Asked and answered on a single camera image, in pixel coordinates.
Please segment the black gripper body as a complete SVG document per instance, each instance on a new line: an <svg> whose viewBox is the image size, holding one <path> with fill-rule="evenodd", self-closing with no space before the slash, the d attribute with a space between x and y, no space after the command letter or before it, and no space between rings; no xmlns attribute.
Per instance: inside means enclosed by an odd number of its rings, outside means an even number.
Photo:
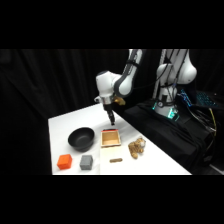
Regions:
<svg viewBox="0 0 224 224"><path fill-rule="evenodd" d="M103 108L107 112L109 118L112 118L114 116L112 104L103 104Z"/></svg>

